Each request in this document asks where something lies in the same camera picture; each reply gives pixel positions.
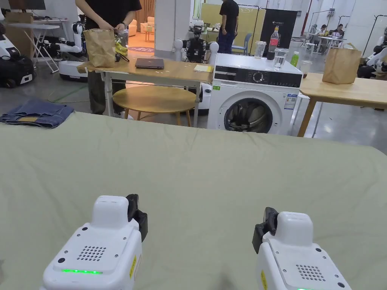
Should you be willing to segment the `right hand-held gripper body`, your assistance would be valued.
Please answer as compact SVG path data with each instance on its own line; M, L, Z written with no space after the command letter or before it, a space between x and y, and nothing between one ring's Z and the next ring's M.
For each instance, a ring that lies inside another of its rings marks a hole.
M265 208L255 225L259 290L349 290L333 260L313 242L313 223L304 213Z

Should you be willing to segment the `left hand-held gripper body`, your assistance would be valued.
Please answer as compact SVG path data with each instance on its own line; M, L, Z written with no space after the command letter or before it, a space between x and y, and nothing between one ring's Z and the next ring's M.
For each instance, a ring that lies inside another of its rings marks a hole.
M132 290L142 260L148 215L139 195L100 196L43 273L44 290Z

